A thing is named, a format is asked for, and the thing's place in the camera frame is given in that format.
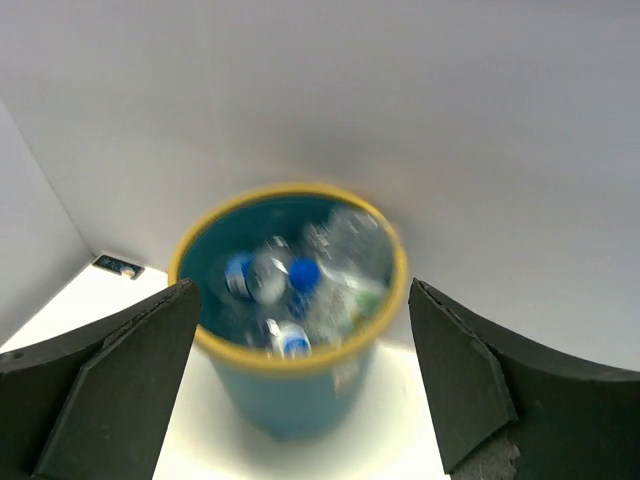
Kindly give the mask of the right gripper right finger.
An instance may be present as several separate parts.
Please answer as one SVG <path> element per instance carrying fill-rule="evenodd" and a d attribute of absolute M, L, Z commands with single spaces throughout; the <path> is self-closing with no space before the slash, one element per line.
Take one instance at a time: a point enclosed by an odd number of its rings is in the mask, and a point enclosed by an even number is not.
<path fill-rule="evenodd" d="M 637 372 L 544 346 L 421 280 L 409 311 L 449 477 L 638 477 Z"/>

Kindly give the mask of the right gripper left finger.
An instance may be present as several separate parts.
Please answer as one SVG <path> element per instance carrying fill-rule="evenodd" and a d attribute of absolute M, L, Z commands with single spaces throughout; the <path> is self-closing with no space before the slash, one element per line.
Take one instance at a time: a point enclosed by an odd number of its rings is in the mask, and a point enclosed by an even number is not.
<path fill-rule="evenodd" d="M 1 355 L 4 479 L 150 479 L 200 320 L 182 280 Z"/>

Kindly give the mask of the clear bottle green white label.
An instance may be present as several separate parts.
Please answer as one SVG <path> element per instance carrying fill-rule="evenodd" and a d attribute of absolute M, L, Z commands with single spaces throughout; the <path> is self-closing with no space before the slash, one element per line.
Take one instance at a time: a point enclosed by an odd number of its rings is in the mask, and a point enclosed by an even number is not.
<path fill-rule="evenodd" d="M 302 250 L 321 271 L 308 328 L 317 340 L 338 343 L 369 321 L 386 295 L 393 263 L 389 238 L 365 210 L 339 205 L 326 222 L 304 227 Z"/>

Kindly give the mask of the bottle blue cap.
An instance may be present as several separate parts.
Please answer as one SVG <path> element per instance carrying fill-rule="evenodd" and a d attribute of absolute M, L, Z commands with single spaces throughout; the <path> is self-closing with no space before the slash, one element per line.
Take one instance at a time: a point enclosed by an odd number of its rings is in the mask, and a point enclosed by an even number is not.
<path fill-rule="evenodd" d="M 320 276 L 314 260 L 266 249 L 236 254 L 224 270 L 232 296 L 261 305 L 277 303 L 289 288 L 303 294 L 313 292 Z"/>

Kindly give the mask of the clear unlabelled bottle white cap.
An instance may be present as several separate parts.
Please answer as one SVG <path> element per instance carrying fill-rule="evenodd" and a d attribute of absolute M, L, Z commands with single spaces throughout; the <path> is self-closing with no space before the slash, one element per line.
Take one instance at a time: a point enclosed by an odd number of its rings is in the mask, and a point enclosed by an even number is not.
<path fill-rule="evenodd" d="M 305 330 L 289 321 L 266 321 L 268 345 L 282 358 L 294 359 L 311 354 L 311 343 Z"/>

